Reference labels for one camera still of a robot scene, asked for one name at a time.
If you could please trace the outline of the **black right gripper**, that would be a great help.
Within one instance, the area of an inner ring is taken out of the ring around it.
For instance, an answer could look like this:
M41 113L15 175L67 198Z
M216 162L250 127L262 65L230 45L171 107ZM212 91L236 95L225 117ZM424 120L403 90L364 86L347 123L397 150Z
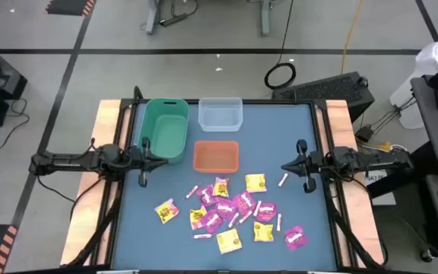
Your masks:
M299 155L294 160L283 164L281 169L297 176L303 176L306 179L306 182L303 184L305 193L312 193L316 190L317 184L312 174L319 174L322 179L322 185L325 188L325 193L331 193L332 167L326 165L325 160L322 158L322 153L313 151L307 154L308 147L304 139L299 139L296 147Z

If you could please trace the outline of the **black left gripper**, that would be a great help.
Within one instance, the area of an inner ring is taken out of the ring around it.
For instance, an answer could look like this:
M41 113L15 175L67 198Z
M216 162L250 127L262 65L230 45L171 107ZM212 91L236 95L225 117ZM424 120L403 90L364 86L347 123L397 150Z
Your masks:
M151 141L148 137L144 137L141 142L141 147L138 146L132 146L129 149L129 156L131 159L130 168L134 170L140 170L141 173L138 178L138 184L141 187L146 187L148 184L147 181L147 173L150 173L150 169L154 170L158 167L167 165L168 160L166 158L161 158L156 155L150 156L150 159L153 162L160 162L160 163L151 163L148 159L149 152L150 152L150 144Z

